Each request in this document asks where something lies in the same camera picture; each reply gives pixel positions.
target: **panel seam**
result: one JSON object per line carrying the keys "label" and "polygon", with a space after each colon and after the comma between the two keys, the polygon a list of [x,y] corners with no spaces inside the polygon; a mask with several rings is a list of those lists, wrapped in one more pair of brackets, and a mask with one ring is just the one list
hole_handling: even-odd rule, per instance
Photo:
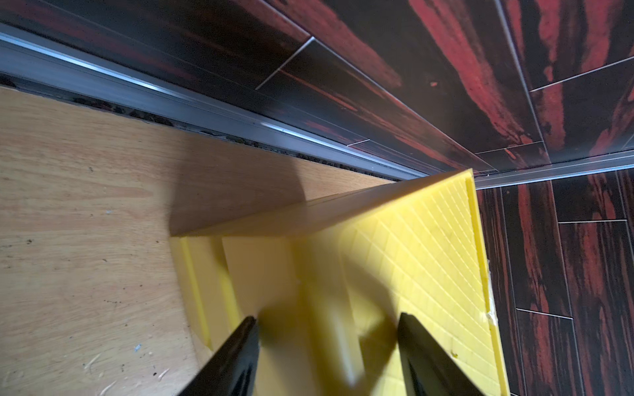
{"label": "panel seam", "polygon": [[306,35],[311,35],[306,29],[304,29],[303,27],[301,27],[300,25],[298,25],[295,21],[293,21],[291,18],[287,17],[286,14],[284,14],[283,12],[281,12],[280,10],[278,10],[277,8],[275,8],[274,6],[270,5],[267,1],[259,1],[258,3],[264,3],[264,5],[266,7],[268,7],[271,11],[275,12],[277,15],[280,15],[282,18],[284,18],[286,20],[286,22],[290,23],[291,25],[293,25],[294,27],[298,28],[299,30],[301,30],[304,34]]}
{"label": "panel seam", "polygon": [[576,79],[577,77],[581,77],[582,75],[586,75],[586,74],[590,74],[590,73],[598,72],[598,71],[599,71],[599,70],[601,70],[601,69],[605,69],[605,68],[608,68],[608,67],[610,67],[610,66],[617,65],[617,64],[622,63],[622,62],[627,62],[628,60],[632,60],[632,59],[634,59],[634,56],[629,56],[629,57],[627,57],[627,58],[625,58],[625,59],[621,59],[621,60],[619,60],[619,61],[612,62],[612,63],[610,63],[609,65],[603,65],[603,66],[601,66],[601,67],[597,67],[596,69],[592,69],[592,70],[589,70],[589,71],[587,71],[587,72],[579,73],[579,74],[573,75],[572,77],[568,77],[568,78],[563,79],[563,80],[559,80],[559,81],[551,82],[550,84],[547,84],[547,85],[545,85],[545,86],[543,86],[543,87],[539,87],[539,88],[532,89],[532,90],[530,90],[529,92],[533,93],[533,92],[535,92],[535,91],[540,91],[540,90],[542,90],[542,89],[544,89],[544,88],[548,88],[548,87],[556,86],[557,84],[561,84],[562,82],[566,82],[566,81],[570,81],[570,80]]}
{"label": "panel seam", "polygon": [[369,139],[365,139],[365,140],[362,140],[362,141],[358,141],[358,142],[350,143],[350,144],[348,144],[347,146],[348,146],[348,147],[350,147],[350,146],[354,146],[355,144],[364,143],[364,142],[367,142],[367,141],[369,141]]}
{"label": "panel seam", "polygon": [[368,76],[366,73],[362,72],[358,67],[354,66],[352,63],[348,62],[343,56],[341,56],[340,54],[336,53],[334,50],[332,50],[330,47],[328,47],[326,44],[324,44],[323,42],[319,41],[318,39],[315,39],[316,42],[320,43],[325,49],[327,49],[330,53],[332,53],[334,56],[336,56],[339,60],[341,60],[342,62],[344,62],[348,67],[350,67],[351,69],[353,69],[355,72],[359,73],[360,75],[362,75],[364,78],[366,78],[368,81],[370,81],[372,84],[376,85],[381,91],[385,92],[387,95],[389,95],[393,100],[397,101],[401,106],[405,107],[407,110],[409,110],[410,112],[412,112],[412,114],[414,114],[414,116],[416,116],[417,118],[423,120],[424,122],[428,123],[433,129],[437,130],[438,132],[440,132],[441,134],[443,134],[447,139],[449,139],[451,142],[453,142],[455,145],[457,145],[458,147],[460,147],[461,149],[465,150],[467,153],[471,154],[472,156],[474,156],[475,159],[478,159],[482,162],[484,162],[486,165],[489,165],[492,169],[495,169],[493,166],[491,166],[490,163],[488,163],[487,161],[483,160],[482,158],[478,157],[473,151],[468,150],[466,147],[464,147],[462,144],[458,143],[455,139],[453,139],[451,136],[447,135],[446,133],[444,133],[439,127],[435,126],[434,124],[432,124],[431,122],[429,122],[425,117],[423,117],[421,114],[418,114],[418,112],[414,111],[414,109],[412,109],[411,107],[409,107],[407,104],[403,103],[403,101],[401,101],[399,98],[397,98],[395,95],[393,95],[390,91],[388,91],[386,88],[384,88],[381,84],[379,84],[378,82],[376,82],[374,79],[370,78],[370,76]]}
{"label": "panel seam", "polygon": [[623,209],[623,216],[625,217],[625,221],[627,221],[628,213],[625,210],[625,198],[624,198],[624,193],[623,193],[623,187],[621,185],[621,178],[619,177],[620,173],[621,173],[621,171],[615,170],[614,171],[614,177],[616,178],[616,186],[619,188],[619,197],[621,198],[621,209]]}
{"label": "panel seam", "polygon": [[[623,199],[623,197],[621,197],[621,204],[623,205],[623,211],[625,211],[625,200]],[[628,220],[627,223],[625,224],[625,231],[627,232],[628,244],[630,245],[630,258],[632,258],[632,260],[634,261],[634,246],[632,246],[632,238],[631,238],[630,226],[631,226],[631,224],[630,224],[630,222]]]}
{"label": "panel seam", "polygon": [[511,257],[510,254],[508,252],[508,229],[507,229],[507,213],[506,210],[504,209],[504,194],[502,194],[502,187],[497,187],[496,188],[498,190],[498,193],[500,194],[500,206],[502,209],[502,221],[504,222],[504,242],[506,243],[506,254],[507,254],[507,269],[508,269],[508,275],[510,277],[510,282],[511,282],[511,297],[513,298],[513,314],[515,315],[515,332],[517,333],[517,348],[519,349],[519,363],[520,366],[522,367],[522,384],[524,385],[524,395],[528,395],[528,388],[526,386],[526,372],[524,369],[524,356],[522,353],[522,338],[520,337],[519,334],[519,321],[517,319],[517,306],[515,304],[515,284],[513,282],[513,270],[511,268]]}
{"label": "panel seam", "polygon": [[627,221],[626,219],[611,219],[611,220],[580,220],[580,221],[560,221],[558,224],[576,224],[576,223],[608,223],[615,221]]}
{"label": "panel seam", "polygon": [[480,151],[478,153],[474,153],[475,155],[480,155],[480,154],[485,154],[485,153],[491,153],[492,151],[500,151],[500,150],[509,150],[511,148],[516,148],[516,147],[524,147],[524,146],[530,146],[531,144],[538,144],[538,143],[544,143],[544,146],[546,146],[545,142],[543,140],[539,140],[537,142],[532,142],[532,143],[526,143],[526,144],[517,144],[515,146],[509,146],[509,147],[501,147],[501,148],[494,148],[493,150],[487,150],[487,151]]}
{"label": "panel seam", "polygon": [[269,74],[269,77],[266,77],[264,79],[264,81],[262,81],[257,87],[256,87],[256,91],[259,90],[263,85],[265,85],[267,83],[268,80],[270,80],[271,78],[273,78],[274,75],[276,75],[284,66],[286,66],[290,61],[293,60],[293,58],[295,58],[297,55],[299,55],[300,52],[302,52],[304,50],[304,48],[308,47],[308,45],[310,43],[312,43],[315,40],[315,38],[313,36],[309,37],[308,40],[306,40],[306,42],[304,44],[302,44],[302,46],[300,48],[297,48],[295,50],[295,52],[293,52],[291,54],[291,56],[288,57],[288,59],[286,59],[284,62],[282,62],[282,64],[275,70],[273,70],[273,73]]}
{"label": "panel seam", "polygon": [[[533,106],[533,99],[531,98],[531,91],[528,89],[528,85],[526,84],[526,76],[524,75],[524,71],[522,69],[522,64],[519,61],[519,56],[517,54],[517,48],[515,46],[515,42],[513,40],[513,35],[511,34],[510,28],[508,27],[508,22],[506,18],[506,14],[504,12],[504,7],[502,6],[500,0],[494,0],[495,6],[498,10],[498,16],[500,17],[500,23],[502,25],[502,30],[504,31],[504,36],[507,39],[507,44],[509,50],[511,52],[511,58],[513,58],[513,63],[515,64],[515,69],[519,76],[519,80],[522,83],[522,88],[524,89],[524,95],[528,102],[528,107],[531,110],[531,114],[533,115],[533,121],[535,122],[535,127],[537,128],[537,133],[540,134],[541,141],[544,141],[544,133],[541,131],[540,122],[537,118],[537,113],[535,112]],[[550,160],[550,154],[548,153],[548,147],[544,143],[544,150],[546,150],[546,155],[548,155],[548,161]]]}
{"label": "panel seam", "polygon": [[628,146],[628,144],[631,142],[633,137],[634,137],[634,134],[632,134],[632,136],[630,136],[630,138],[628,139],[627,142],[623,143],[623,145],[621,146],[621,150],[623,150],[624,148],[626,148]]}
{"label": "panel seam", "polygon": [[563,316],[563,315],[556,315],[556,314],[549,314],[546,312],[540,312],[538,310],[530,310],[530,309],[523,309],[523,308],[515,308],[517,310],[520,310],[522,312],[528,312],[530,314],[539,314],[539,315],[546,315],[546,316],[553,316],[553,317],[560,317],[561,319],[569,319],[569,320],[573,320],[571,317],[569,316]]}
{"label": "panel seam", "polygon": [[570,297],[570,287],[568,287],[568,273],[566,270],[566,258],[564,257],[564,247],[561,242],[561,230],[559,226],[559,217],[557,216],[557,204],[555,203],[555,192],[553,190],[552,181],[548,181],[550,184],[550,192],[553,198],[553,206],[555,209],[555,221],[557,221],[557,235],[559,236],[559,250],[561,252],[561,261],[562,267],[564,268],[564,281],[566,282],[566,295],[568,296],[568,309],[570,310],[571,319],[573,320],[573,340],[574,340],[574,349],[577,352],[577,367],[579,370],[579,381],[581,382],[579,385],[581,387],[581,396],[585,396],[586,390],[584,389],[584,381],[583,381],[583,373],[581,372],[581,357],[579,356],[579,345],[577,344],[577,329],[572,318],[573,315],[573,300]]}

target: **yellow plastic block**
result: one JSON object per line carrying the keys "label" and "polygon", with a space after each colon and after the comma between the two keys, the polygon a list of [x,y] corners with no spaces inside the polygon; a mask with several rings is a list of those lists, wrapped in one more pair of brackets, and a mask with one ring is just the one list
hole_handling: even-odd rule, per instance
{"label": "yellow plastic block", "polygon": [[257,316],[260,396],[404,395],[400,312],[483,393],[508,395],[471,170],[173,237],[172,254],[204,345]]}

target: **light wooden surface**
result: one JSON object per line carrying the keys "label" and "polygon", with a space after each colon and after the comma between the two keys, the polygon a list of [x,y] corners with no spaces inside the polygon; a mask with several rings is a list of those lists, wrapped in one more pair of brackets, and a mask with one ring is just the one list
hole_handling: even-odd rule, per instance
{"label": "light wooden surface", "polygon": [[0,394],[178,393],[170,230],[385,182],[0,88]]}

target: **dark red wood grain panel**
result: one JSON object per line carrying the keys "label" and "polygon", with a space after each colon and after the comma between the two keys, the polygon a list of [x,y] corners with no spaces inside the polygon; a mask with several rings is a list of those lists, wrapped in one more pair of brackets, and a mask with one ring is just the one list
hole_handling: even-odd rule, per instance
{"label": "dark red wood grain panel", "polygon": [[130,41],[251,88],[264,81],[309,38],[263,0],[48,3],[129,37]]}
{"label": "dark red wood grain panel", "polygon": [[624,219],[615,172],[552,181],[559,221]]}
{"label": "dark red wood grain panel", "polygon": [[[365,139],[365,137],[333,125],[327,120],[316,118],[293,106],[283,104],[216,73],[197,67],[190,62],[159,51],[44,1],[1,1],[0,20],[212,98],[328,137],[339,143],[351,144]],[[142,25],[143,19],[139,19],[137,24]],[[193,47],[196,40],[188,42]],[[262,76],[263,74],[258,75],[257,78],[254,77],[251,80],[251,85],[258,83],[261,78],[266,78],[266,76]]]}
{"label": "dark red wood grain panel", "polygon": [[318,41],[259,92],[437,169],[491,168]]}
{"label": "dark red wood grain panel", "polygon": [[493,0],[267,0],[473,152],[541,140]]}
{"label": "dark red wood grain panel", "polygon": [[634,139],[630,138],[630,140],[623,146],[623,151],[627,150],[634,150]]}
{"label": "dark red wood grain panel", "polygon": [[478,190],[477,199],[484,231],[484,244],[489,259],[491,285],[495,311],[498,314],[508,385],[512,393],[524,395],[524,371],[517,333],[512,275],[508,264],[507,232],[501,190],[500,188]]}
{"label": "dark red wood grain panel", "polygon": [[623,0],[504,0],[533,88],[634,55],[634,3]]}
{"label": "dark red wood grain panel", "polygon": [[625,218],[628,220],[630,239],[634,246],[634,169],[619,170],[616,176],[619,179]]}
{"label": "dark red wood grain panel", "polygon": [[487,151],[477,156],[500,172],[528,169],[550,163],[543,142]]}
{"label": "dark red wood grain panel", "polygon": [[400,165],[404,165],[406,167],[410,167],[412,169],[425,172],[428,175],[435,175],[438,173],[442,173],[442,170],[438,168],[434,168],[431,165],[422,163],[421,161],[415,160],[412,157],[401,154],[398,151],[392,150],[391,148],[385,147],[382,144],[378,144],[371,140],[357,143],[351,147],[357,150],[363,151],[365,153],[376,155],[377,157],[380,157],[386,160],[390,160]]}
{"label": "dark red wood grain panel", "polygon": [[560,224],[586,396],[634,394],[634,262],[626,222]]}
{"label": "dark red wood grain panel", "polygon": [[517,308],[570,316],[550,181],[502,188]]}
{"label": "dark red wood grain panel", "polygon": [[531,96],[552,162],[621,151],[634,134],[634,59]]}
{"label": "dark red wood grain panel", "polygon": [[527,394],[583,396],[573,321],[517,311],[517,324]]}

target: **scratch mark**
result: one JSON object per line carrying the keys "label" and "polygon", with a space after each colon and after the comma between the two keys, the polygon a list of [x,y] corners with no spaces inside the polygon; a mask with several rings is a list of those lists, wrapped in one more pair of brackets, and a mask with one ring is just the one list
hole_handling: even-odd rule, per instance
{"label": "scratch mark", "polygon": [[86,366],[84,366],[84,371],[88,370],[92,374],[93,369],[91,369],[91,366],[93,365],[93,363],[97,361],[97,359],[99,359],[99,356],[101,356],[101,354],[97,354],[97,356],[93,357],[93,359],[89,361],[88,364],[86,364]]}
{"label": "scratch mark", "polygon": [[101,391],[101,393],[99,393],[99,396],[104,396],[104,395],[106,394],[106,392],[107,392],[107,391],[109,391],[109,389],[110,389],[111,387],[113,387],[113,386],[114,386],[114,384],[116,384],[116,383],[117,383],[116,381],[113,381],[110,385],[106,386],[106,387],[105,387],[105,388]]}
{"label": "scratch mark", "polygon": [[164,376],[165,374],[167,374],[167,372],[168,372],[168,371],[169,371],[169,369],[167,369],[167,370],[165,370],[164,372],[160,373],[160,374],[158,375],[158,380],[159,380],[159,381],[160,381],[160,380],[162,380],[162,379],[163,379],[163,376]]}

